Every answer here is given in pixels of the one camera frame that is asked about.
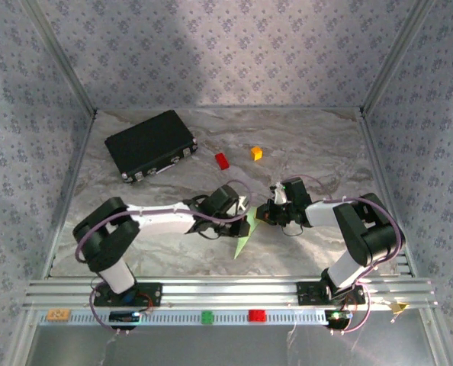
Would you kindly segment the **light green paper sheet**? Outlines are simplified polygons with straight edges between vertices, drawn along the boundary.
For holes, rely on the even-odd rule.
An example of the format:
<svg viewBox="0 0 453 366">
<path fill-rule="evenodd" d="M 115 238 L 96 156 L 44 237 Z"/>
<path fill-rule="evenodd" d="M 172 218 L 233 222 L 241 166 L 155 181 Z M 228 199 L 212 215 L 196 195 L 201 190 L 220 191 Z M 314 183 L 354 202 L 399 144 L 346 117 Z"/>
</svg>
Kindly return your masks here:
<svg viewBox="0 0 453 366">
<path fill-rule="evenodd" d="M 245 237 L 241 237 L 237 240 L 236 251 L 233 256 L 234 259 L 237 259 L 240 255 L 241 251 L 245 247 L 246 243 L 251 238 L 252 234 L 255 232 L 257 226 L 262 222 L 261 220 L 256 218 L 256 208 L 251 208 L 246 215 L 247 223 L 249 224 L 249 233 Z"/>
</svg>

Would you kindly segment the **black controller board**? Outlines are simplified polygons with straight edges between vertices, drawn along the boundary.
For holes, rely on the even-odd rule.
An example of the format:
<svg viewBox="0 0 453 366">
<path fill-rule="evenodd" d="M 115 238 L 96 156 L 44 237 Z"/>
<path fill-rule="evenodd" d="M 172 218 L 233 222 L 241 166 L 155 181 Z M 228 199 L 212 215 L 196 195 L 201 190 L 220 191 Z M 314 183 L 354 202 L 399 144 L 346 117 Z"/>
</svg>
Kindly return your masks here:
<svg viewBox="0 0 453 366">
<path fill-rule="evenodd" d="M 115 310 L 111 311 L 108 321 L 111 323 L 138 323 L 141 313 L 132 310 Z"/>
<path fill-rule="evenodd" d="M 352 312 L 350 310 L 326 310 L 325 316 L 328 327 L 337 329 L 348 327 L 352 320 Z"/>
</svg>

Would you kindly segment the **black hard case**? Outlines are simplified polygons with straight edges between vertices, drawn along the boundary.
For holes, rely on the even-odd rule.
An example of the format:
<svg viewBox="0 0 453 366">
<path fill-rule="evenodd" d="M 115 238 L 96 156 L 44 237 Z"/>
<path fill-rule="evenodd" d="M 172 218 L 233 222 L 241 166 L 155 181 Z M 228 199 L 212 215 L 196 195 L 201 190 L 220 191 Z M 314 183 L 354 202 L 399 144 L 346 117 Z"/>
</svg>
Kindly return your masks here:
<svg viewBox="0 0 453 366">
<path fill-rule="evenodd" d="M 157 175 L 194 154 L 198 141 L 174 110 L 122 130 L 104 141 L 126 183 Z"/>
</svg>

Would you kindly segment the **aluminium mounting rail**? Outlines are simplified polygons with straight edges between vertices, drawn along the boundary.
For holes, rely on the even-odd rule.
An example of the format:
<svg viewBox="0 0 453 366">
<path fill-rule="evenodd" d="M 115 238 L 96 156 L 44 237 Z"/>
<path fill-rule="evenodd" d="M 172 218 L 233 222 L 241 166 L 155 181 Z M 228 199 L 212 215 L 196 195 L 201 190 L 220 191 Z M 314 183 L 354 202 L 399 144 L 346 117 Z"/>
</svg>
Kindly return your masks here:
<svg viewBox="0 0 453 366">
<path fill-rule="evenodd" d="M 311 281 L 297 277 L 180 277 L 141 278 L 162 284 L 159 310 L 240 310 L 298 308 L 296 283 Z M 427 278 L 376 277 L 361 283 L 371 296 L 371 308 L 389 310 L 389 303 L 408 303 L 409 309 L 439 305 L 433 283 Z M 32 281 L 22 300 L 26 309 L 69 308 L 83 310 L 93 287 L 89 278 L 52 278 Z"/>
</svg>

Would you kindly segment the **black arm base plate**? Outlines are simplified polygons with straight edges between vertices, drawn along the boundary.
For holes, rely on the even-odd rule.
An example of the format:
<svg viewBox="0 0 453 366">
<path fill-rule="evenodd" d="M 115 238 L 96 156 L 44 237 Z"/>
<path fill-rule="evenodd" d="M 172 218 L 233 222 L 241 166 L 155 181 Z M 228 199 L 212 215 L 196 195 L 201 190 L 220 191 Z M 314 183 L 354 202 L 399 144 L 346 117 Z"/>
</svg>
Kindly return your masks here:
<svg viewBox="0 0 453 366">
<path fill-rule="evenodd" d="M 93 304 L 96 307 L 159 307 L 161 299 L 162 284 L 159 282 L 135 283 L 121 294 L 103 284 L 98 286 Z"/>
<path fill-rule="evenodd" d="M 342 306 L 366 304 L 365 291 L 361 285 L 333 290 L 324 281 L 301 281 L 296 283 L 297 301 L 300 306 Z"/>
</svg>

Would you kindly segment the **aluminium table edge rail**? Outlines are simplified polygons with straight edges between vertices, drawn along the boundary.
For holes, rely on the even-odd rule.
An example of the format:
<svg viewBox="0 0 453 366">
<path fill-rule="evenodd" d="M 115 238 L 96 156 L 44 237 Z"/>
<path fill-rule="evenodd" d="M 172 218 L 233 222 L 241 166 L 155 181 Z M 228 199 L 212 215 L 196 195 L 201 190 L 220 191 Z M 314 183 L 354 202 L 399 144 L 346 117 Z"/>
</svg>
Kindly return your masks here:
<svg viewBox="0 0 453 366">
<path fill-rule="evenodd" d="M 39 280 L 46 280 L 50 276 L 53 260 L 55 258 L 56 247 L 59 242 L 59 236 L 66 222 L 66 216 L 69 211 L 69 206 L 71 204 L 72 197 L 76 188 L 77 178 L 79 176 L 79 170 L 82 165 L 82 160 L 85 155 L 85 150 L 88 145 L 89 137 L 97 113 L 98 110 L 96 108 L 92 110 L 92 114 L 88 119 L 83 138 L 79 144 L 79 149 L 72 156 L 72 159 L 70 161 L 69 168 L 66 173 L 66 178 L 64 180 L 59 196 L 56 212 L 52 216 L 50 231 L 44 242 L 47 245 L 45 251 L 45 262 L 43 263 L 42 270 L 37 277 Z"/>
<path fill-rule="evenodd" d="M 366 121 L 365 116 L 363 115 L 363 110 L 361 108 L 355 109 L 357 121 L 360 124 L 361 133 L 363 135 L 365 145 L 368 149 L 368 157 L 371 161 L 371 167 L 374 173 L 374 180 L 377 186 L 377 192 L 380 195 L 381 201 L 383 202 L 384 206 L 388 209 L 388 212 L 391 216 L 395 219 L 396 223 L 398 224 L 399 228 L 403 230 L 403 224 L 401 223 L 400 215 L 398 214 L 395 206 L 394 206 L 394 199 L 390 192 L 390 186 L 387 182 L 387 175 L 384 170 L 384 164 L 382 162 L 381 154 L 378 152 L 373 133 L 371 132 L 371 126 Z M 408 249 L 408 245 L 406 245 L 400 250 L 400 254 L 397 256 L 397 259 L 400 257 L 405 257 L 406 264 L 400 265 L 399 262 L 397 264 L 398 271 L 402 276 L 410 276 L 416 277 L 417 270 L 413 267 L 413 258 L 411 251 Z"/>
</svg>

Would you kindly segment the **aluminium frame post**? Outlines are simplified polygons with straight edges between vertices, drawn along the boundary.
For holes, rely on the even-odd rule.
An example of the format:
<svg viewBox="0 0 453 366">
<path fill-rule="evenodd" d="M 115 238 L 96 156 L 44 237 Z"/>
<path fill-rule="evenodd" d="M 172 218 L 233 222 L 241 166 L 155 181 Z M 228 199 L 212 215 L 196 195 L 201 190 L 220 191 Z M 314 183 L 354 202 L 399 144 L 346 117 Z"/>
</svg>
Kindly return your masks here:
<svg viewBox="0 0 453 366">
<path fill-rule="evenodd" d="M 92 104 L 91 99 L 79 81 L 71 65 L 70 58 L 57 40 L 51 24 L 47 20 L 37 0 L 19 0 L 19 2 L 35 26 L 53 61 L 62 73 L 72 93 L 77 98 L 78 103 L 90 117 L 94 117 L 96 112 L 95 106 Z"/>
<path fill-rule="evenodd" d="M 415 0 L 413 6 L 410 8 L 406 19 L 401 24 L 401 29 L 397 34 L 394 42 L 390 46 L 389 52 L 384 59 L 380 72 L 377 74 L 375 80 L 365 96 L 364 102 L 360 107 L 360 113 L 363 117 L 367 117 L 372 113 L 377 103 L 380 101 L 384 91 L 397 67 L 403 60 L 407 50 L 409 49 L 414 37 L 428 13 L 431 11 L 436 0 Z"/>
</svg>

